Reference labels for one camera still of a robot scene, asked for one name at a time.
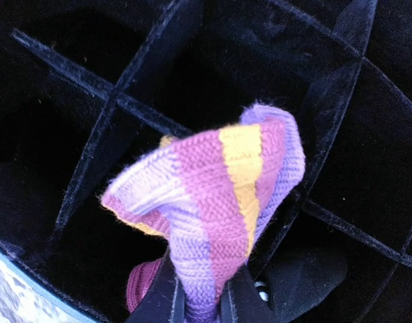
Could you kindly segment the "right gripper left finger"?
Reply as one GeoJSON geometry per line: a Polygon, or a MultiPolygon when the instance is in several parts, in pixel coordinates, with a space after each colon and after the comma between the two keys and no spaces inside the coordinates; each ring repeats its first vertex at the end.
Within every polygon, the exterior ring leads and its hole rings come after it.
{"type": "Polygon", "coordinates": [[[125,323],[160,322],[183,323],[185,293],[166,250],[150,289],[125,323]]]}

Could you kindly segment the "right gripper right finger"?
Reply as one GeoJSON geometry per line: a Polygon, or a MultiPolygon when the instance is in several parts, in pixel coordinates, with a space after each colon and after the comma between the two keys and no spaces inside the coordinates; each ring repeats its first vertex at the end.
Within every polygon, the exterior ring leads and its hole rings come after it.
{"type": "Polygon", "coordinates": [[[272,311],[260,298],[247,267],[243,265],[224,286],[220,298],[220,321],[243,323],[272,320],[272,311]]]}

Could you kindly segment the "black sock with white stripes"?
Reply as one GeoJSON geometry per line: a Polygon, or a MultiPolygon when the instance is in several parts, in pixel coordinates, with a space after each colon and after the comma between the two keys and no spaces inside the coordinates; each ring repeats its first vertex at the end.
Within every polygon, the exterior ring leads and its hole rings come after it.
{"type": "Polygon", "coordinates": [[[269,262],[254,285],[272,322],[291,322],[317,307],[345,279],[347,261],[335,250],[301,248],[269,262]]]}

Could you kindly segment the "maroon orange purple sock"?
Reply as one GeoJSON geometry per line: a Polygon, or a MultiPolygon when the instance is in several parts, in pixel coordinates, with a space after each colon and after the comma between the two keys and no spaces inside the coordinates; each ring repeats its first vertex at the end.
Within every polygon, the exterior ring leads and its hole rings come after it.
{"type": "Polygon", "coordinates": [[[121,222],[169,243],[186,322],[218,322],[225,283],[248,261],[276,209],[304,176],[295,118],[262,104],[237,124],[164,138],[101,198],[121,222]]]}

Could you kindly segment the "black storage box with lid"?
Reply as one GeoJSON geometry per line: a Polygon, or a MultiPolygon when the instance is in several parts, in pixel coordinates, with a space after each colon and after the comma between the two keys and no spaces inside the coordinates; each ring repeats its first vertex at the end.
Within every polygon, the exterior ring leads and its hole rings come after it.
{"type": "Polygon", "coordinates": [[[347,274],[292,322],[412,322],[412,1],[0,1],[0,258],[80,322],[125,322],[166,243],[99,204],[161,135],[289,111],[302,182],[246,266],[347,274]]]}

